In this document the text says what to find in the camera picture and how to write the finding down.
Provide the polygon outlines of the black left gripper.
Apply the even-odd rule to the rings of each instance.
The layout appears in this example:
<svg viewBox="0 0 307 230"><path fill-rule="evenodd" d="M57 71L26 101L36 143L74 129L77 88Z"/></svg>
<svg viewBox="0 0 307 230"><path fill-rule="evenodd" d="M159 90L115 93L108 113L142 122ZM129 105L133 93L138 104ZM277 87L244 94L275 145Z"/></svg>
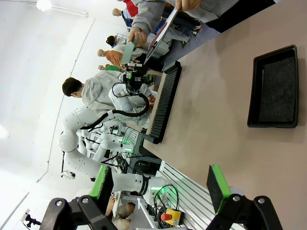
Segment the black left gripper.
<svg viewBox="0 0 307 230"><path fill-rule="evenodd" d="M123 86L123 91L127 94L136 94L140 92L141 86L144 84L152 84L154 76L152 74L143 75L144 82L132 79L131 71L123 72L120 77Z"/></svg>

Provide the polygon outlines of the person's right hand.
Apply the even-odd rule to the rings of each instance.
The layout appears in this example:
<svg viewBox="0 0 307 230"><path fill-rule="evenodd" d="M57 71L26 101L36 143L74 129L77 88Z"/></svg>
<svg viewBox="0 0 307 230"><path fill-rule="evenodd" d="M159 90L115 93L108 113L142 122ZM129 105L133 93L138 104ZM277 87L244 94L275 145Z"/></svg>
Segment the person's right hand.
<svg viewBox="0 0 307 230"><path fill-rule="evenodd" d="M132 42L134 41L134 39L136 39L135 46L143 46L144 44L146 44L147 34L144 31L142 31L140 28L133 27L130 30L130 34L127 38L127 41Z"/></svg>

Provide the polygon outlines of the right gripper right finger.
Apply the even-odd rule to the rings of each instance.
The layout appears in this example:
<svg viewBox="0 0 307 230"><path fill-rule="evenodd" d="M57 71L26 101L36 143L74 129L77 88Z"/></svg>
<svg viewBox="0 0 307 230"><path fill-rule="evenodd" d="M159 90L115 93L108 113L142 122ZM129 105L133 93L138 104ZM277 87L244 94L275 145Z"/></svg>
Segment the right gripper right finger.
<svg viewBox="0 0 307 230"><path fill-rule="evenodd" d="M248 199L242 190L230 187L219 165L210 165L207 188L215 211L208 230L229 230L241 224L246 230L281 230L271 200L264 195Z"/></svg>

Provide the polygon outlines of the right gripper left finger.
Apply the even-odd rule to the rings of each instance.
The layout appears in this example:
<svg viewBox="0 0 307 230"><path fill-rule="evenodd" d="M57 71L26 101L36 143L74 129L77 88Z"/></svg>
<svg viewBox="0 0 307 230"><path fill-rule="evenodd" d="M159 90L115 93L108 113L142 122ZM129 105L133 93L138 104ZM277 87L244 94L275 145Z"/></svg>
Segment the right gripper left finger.
<svg viewBox="0 0 307 230"><path fill-rule="evenodd" d="M87 225L92 230L113 230L114 224L105 215L113 189L112 171L102 166L88 195L76 197L70 202L53 198L44 214L42 230L75 230Z"/></svg>

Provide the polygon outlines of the person's left hand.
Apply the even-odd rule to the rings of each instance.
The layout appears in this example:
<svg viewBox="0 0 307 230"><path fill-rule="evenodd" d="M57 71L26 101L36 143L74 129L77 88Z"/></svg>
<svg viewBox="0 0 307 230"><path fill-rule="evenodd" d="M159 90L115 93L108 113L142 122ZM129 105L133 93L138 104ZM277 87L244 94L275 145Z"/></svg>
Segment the person's left hand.
<svg viewBox="0 0 307 230"><path fill-rule="evenodd" d="M176 9L181 9L183 11L190 11L198 8L202 0L177 0Z"/></svg>

